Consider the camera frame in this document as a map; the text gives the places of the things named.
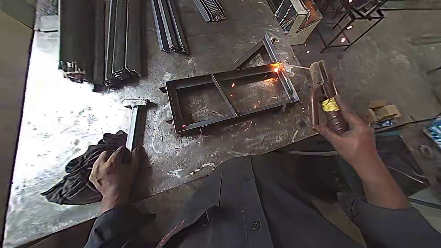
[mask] wrist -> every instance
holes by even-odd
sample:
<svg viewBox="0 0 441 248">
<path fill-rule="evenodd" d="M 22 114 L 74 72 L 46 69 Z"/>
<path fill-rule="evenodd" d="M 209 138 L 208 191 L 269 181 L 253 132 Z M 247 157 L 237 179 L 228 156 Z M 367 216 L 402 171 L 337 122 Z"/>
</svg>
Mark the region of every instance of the wrist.
<svg viewBox="0 0 441 248">
<path fill-rule="evenodd" d="M 101 209 L 103 212 L 105 212 L 112 208 L 125 206 L 127 205 L 127 203 L 128 203 L 128 195 L 106 194 L 103 195 L 103 199 L 101 201 Z"/>
</svg>

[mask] cardboard box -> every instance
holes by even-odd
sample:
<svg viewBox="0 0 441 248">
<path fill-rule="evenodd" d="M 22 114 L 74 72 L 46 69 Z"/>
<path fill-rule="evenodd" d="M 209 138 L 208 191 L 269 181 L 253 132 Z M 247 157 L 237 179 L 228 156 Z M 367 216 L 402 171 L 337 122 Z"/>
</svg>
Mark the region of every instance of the cardboard box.
<svg viewBox="0 0 441 248">
<path fill-rule="evenodd" d="M 370 109 L 375 109 L 375 108 L 384 107 L 386 105 L 387 105 L 387 100 L 382 99 L 382 100 L 370 102 L 369 103 L 369 108 Z"/>
<path fill-rule="evenodd" d="M 376 108 L 374 112 L 378 120 L 395 119 L 401 116 L 401 113 L 394 104 Z"/>
<path fill-rule="evenodd" d="M 375 115 L 375 112 L 371 109 L 367 110 L 367 114 L 366 114 L 366 122 L 367 123 L 375 123 L 378 122 L 378 118 Z"/>
</svg>

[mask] welding electrode holder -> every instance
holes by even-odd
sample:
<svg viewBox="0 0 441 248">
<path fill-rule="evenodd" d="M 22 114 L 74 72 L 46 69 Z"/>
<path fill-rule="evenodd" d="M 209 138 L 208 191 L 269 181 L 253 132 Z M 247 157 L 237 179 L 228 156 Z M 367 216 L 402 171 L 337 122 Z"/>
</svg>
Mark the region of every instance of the welding electrode holder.
<svg viewBox="0 0 441 248">
<path fill-rule="evenodd" d="M 325 69 L 324 61 L 314 62 L 310 66 L 311 77 L 314 82 L 314 86 L 310 92 L 311 102 L 311 115 L 312 124 L 319 125 L 318 109 L 322 109 L 322 103 L 326 100 L 334 101 L 334 97 L 337 95 L 337 90 L 332 81 L 332 77 L 327 73 Z M 340 110 L 326 110 L 326 119 L 328 122 L 326 126 L 334 130 L 335 132 L 342 134 L 349 130 L 348 122 L 344 119 Z"/>
</svg>

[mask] hand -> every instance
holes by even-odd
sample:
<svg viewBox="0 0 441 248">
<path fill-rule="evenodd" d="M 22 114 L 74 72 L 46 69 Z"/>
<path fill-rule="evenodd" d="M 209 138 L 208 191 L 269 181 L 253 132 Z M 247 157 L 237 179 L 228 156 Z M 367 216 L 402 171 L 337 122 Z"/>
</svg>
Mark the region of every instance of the hand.
<svg viewBox="0 0 441 248">
<path fill-rule="evenodd" d="M 103 212 L 128 203 L 130 189 L 139 168 L 139 149 L 132 153 L 121 146 L 113 153 L 104 151 L 95 161 L 89 180 L 103 195 Z"/>
<path fill-rule="evenodd" d="M 374 130 L 342 102 L 339 95 L 335 99 L 343 117 L 349 123 L 349 131 L 339 135 L 327 126 L 313 126 L 312 129 L 328 139 L 340 156 L 353 167 L 377 161 L 379 158 Z"/>
</svg>

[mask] stack of angle iron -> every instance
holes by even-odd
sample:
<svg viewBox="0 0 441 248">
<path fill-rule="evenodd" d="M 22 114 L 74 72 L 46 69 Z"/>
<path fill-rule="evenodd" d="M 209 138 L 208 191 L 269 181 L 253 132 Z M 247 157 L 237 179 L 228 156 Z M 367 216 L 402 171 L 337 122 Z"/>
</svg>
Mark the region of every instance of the stack of angle iron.
<svg viewBox="0 0 441 248">
<path fill-rule="evenodd" d="M 160 49 L 189 54 L 174 0 L 152 0 L 152 8 Z"/>
<path fill-rule="evenodd" d="M 217 22 L 225 19 L 225 13 L 217 0 L 193 0 L 206 22 Z"/>
<path fill-rule="evenodd" d="M 118 88 L 141 73 L 140 0 L 61 0 L 60 65 L 94 91 Z"/>
</svg>

